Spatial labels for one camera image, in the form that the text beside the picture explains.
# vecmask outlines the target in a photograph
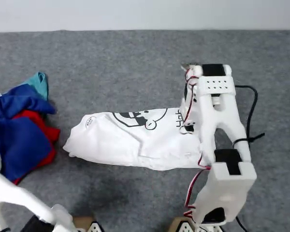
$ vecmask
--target white wall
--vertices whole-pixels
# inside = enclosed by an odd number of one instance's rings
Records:
[[[290,0],[0,0],[0,32],[290,29]]]

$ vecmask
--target folded white shirt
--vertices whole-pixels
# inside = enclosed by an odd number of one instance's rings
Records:
[[[181,134],[179,108],[85,115],[64,150],[91,162],[153,170],[197,168],[198,132]]]

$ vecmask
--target cartoon print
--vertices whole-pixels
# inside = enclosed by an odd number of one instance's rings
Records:
[[[154,130],[168,109],[144,110],[139,112],[113,113],[114,117],[127,127],[142,127]]]

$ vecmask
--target pile of clothes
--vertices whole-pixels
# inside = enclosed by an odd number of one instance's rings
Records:
[[[44,123],[46,114],[56,112],[47,99],[47,77],[42,72],[0,95],[0,172],[15,184],[55,157],[53,144],[60,130]]]

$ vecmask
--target gray carpet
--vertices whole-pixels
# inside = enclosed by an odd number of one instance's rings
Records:
[[[251,136],[258,180],[239,217],[252,232],[290,232],[290,31],[100,31],[0,34],[0,91],[44,71],[62,130],[51,165],[21,184],[48,205],[73,215],[95,214],[107,232],[167,231],[183,203],[194,169],[166,172],[90,163],[62,150],[70,129],[84,114],[137,111],[180,105],[184,91],[180,62],[231,65],[236,84],[255,86],[259,102]],[[246,121],[253,94],[237,91]],[[227,145],[219,139],[218,145]],[[197,182],[193,198],[206,181]],[[31,217],[5,206],[14,231]],[[225,226],[239,232],[236,222]]]

